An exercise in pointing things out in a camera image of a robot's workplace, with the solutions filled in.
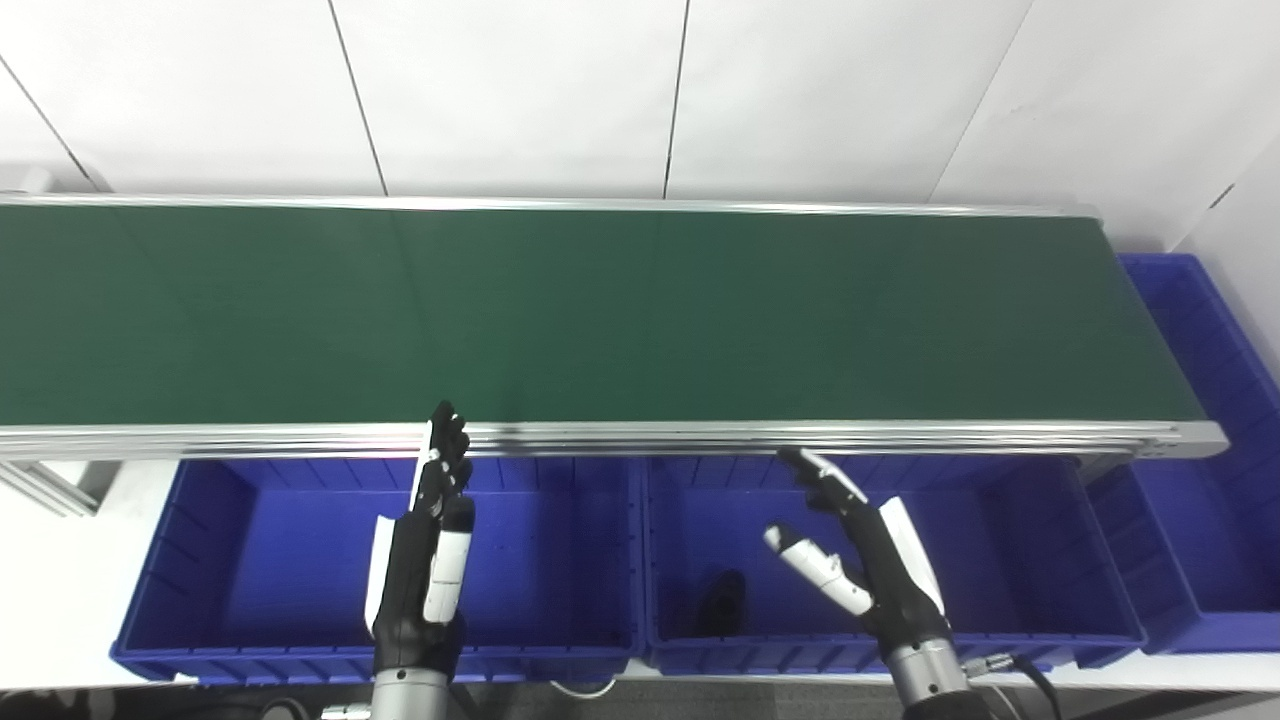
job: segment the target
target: aluminum frame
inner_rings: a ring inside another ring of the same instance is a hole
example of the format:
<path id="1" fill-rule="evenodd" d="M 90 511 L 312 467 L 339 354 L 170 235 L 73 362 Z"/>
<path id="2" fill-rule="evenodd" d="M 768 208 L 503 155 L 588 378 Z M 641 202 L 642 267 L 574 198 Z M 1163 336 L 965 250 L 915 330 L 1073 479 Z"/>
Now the aluminum frame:
<path id="1" fill-rule="evenodd" d="M 1084 217 L 1089 206 L 900 205 L 484 197 L 201 196 L 50 193 L 0 196 L 0 206 L 342 208 L 367 210 L 618 210 L 929 217 Z M 420 423 L 0 427 L 10 460 L 147 457 L 413 457 Z M 831 454 L 1074 454 L 1201 457 L 1226 448 L 1212 421 L 840 420 L 689 423 L 472 423 L 472 452 L 502 455 L 763 454 L 806 445 Z"/>

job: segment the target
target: robotic hand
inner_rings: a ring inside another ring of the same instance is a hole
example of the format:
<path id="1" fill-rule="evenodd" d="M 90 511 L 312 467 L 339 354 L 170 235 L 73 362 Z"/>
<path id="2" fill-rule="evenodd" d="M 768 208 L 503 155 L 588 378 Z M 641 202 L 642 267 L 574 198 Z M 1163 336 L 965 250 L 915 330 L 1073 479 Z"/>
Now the robotic hand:
<path id="1" fill-rule="evenodd" d="M 863 621 L 879 644 L 906 708 L 905 720 L 988 720 L 982 697 L 969 685 L 973 664 L 961 665 L 943 616 L 942 597 L 924 547 L 901 498 L 881 510 L 833 462 L 799 448 L 778 451 L 808 488 L 809 506 L 835 512 L 861 557 L 865 577 L 842 566 L 813 541 L 782 524 L 764 542 L 806 580 Z M 982 667 L 988 670 L 995 667 Z"/>
<path id="2" fill-rule="evenodd" d="M 374 542 L 366 598 L 369 605 L 380 597 L 371 628 L 374 720 L 445 716 L 448 683 L 462 651 L 465 626 L 456 611 L 475 527 L 475 502 L 462 495 L 471 478 L 465 425 L 453 405 L 440 402 L 413 473 L 408 511 L 394 520 L 389 551 L 384 539 Z M 390 521 L 379 524 L 376 534 L 385 538 Z M 379 573 L 383 559 L 385 573 Z"/>

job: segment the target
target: metal leg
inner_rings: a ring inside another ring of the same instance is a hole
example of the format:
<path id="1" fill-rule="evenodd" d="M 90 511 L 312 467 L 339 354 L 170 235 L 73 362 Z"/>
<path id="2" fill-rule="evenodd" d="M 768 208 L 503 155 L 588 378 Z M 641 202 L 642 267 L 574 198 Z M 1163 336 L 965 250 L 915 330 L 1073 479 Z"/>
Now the metal leg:
<path id="1" fill-rule="evenodd" d="M 40 462 L 0 462 L 0 483 L 64 518 L 97 512 L 97 500 Z"/>
<path id="2" fill-rule="evenodd" d="M 1080 464 L 1080 483 L 1088 486 L 1120 465 L 1129 464 L 1133 460 L 1133 455 L 1126 452 L 1076 455 L 1075 460 Z"/>
<path id="3" fill-rule="evenodd" d="M 453 702 L 458 706 L 458 710 L 462 711 L 463 717 L 466 717 L 467 720 L 483 720 L 484 714 L 480 712 L 480 706 L 476 705 L 475 698 L 471 697 L 471 691 L 468 691 L 466 685 L 460 685 L 456 683 L 451 684 L 449 697 L 453 698 Z"/>

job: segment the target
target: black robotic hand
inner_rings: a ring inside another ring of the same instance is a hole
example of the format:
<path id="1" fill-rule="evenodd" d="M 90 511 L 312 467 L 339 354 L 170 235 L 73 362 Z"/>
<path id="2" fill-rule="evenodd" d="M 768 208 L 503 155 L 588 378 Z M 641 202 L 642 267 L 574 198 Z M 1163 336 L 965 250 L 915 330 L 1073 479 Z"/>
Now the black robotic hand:
<path id="1" fill-rule="evenodd" d="M 845 573 L 873 598 L 860 619 L 879 641 L 881 655 L 934 638 L 950 641 L 951 625 L 911 578 L 884 518 L 867 502 L 863 491 L 837 465 L 809 451 L 785 448 L 778 457 L 796 470 L 796 482 L 809 489 L 809 507 L 835 514 L 858 550 L 863 574 Z"/>
<path id="2" fill-rule="evenodd" d="M 893 675 L 908 720 L 988 720 L 956 657 L 951 625 L 940 607 L 932 568 L 914 528 L 891 528 L 863 491 L 833 462 L 803 448 L 785 448 L 778 457 L 795 469 L 808 505 L 840 520 L 861 559 L 863 573 L 844 568 L 813 541 L 774 524 L 765 542 L 805 579 L 815 584 L 876 637 L 879 655 Z M 905 507 L 904 524 L 909 525 Z M 929 592 L 931 587 L 938 602 Z"/>
<path id="3" fill-rule="evenodd" d="M 374 619 L 374 673 L 426 669 L 452 678 L 465 623 L 457 614 L 475 503 L 466 420 L 448 401 L 431 414 L 408 511 L 396 520 Z"/>

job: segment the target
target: robotic finger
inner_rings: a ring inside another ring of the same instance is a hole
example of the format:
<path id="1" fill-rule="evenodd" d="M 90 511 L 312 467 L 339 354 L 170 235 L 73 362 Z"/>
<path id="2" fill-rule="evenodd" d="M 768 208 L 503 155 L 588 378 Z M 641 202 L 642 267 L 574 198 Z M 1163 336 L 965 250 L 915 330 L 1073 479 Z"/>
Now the robotic finger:
<path id="1" fill-rule="evenodd" d="M 854 616 L 865 615 L 874 605 L 867 588 L 846 574 L 838 555 L 827 555 L 818 543 L 801 537 L 787 525 L 774 523 L 765 528 L 764 543 L 777 552 L 783 562 Z"/>

